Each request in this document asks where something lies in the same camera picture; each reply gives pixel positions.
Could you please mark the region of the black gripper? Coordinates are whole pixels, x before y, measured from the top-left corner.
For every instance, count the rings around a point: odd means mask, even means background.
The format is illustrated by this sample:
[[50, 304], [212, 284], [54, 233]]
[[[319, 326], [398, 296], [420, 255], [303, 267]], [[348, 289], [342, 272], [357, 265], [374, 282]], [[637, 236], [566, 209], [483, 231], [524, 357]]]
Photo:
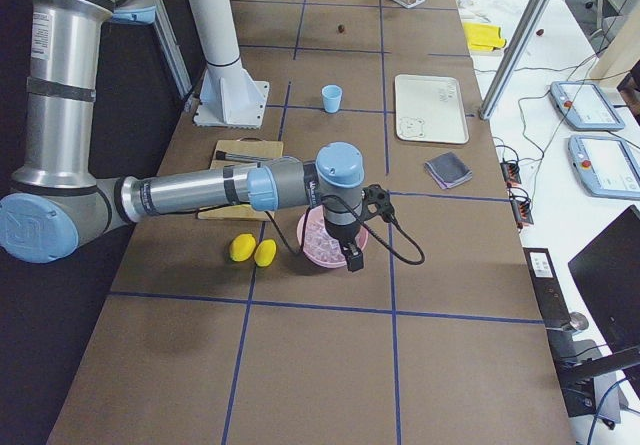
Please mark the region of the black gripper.
[[338, 241], [347, 269], [359, 271], [363, 268], [363, 252], [357, 244], [360, 225], [350, 212], [323, 210], [325, 229], [330, 237]]

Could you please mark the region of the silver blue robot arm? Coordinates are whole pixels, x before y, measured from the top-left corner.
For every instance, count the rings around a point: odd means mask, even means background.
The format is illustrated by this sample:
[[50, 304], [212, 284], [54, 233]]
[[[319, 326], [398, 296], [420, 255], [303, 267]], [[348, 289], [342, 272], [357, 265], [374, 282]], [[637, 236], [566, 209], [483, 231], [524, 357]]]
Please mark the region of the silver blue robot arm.
[[138, 179], [97, 179], [88, 169], [102, 25], [147, 24], [154, 0], [32, 0], [24, 165], [1, 201], [1, 244], [48, 263], [147, 216], [247, 204], [257, 211], [322, 207], [328, 234], [351, 271], [364, 265], [356, 237], [363, 218], [363, 158], [351, 144], [324, 146], [308, 162], [256, 164]]

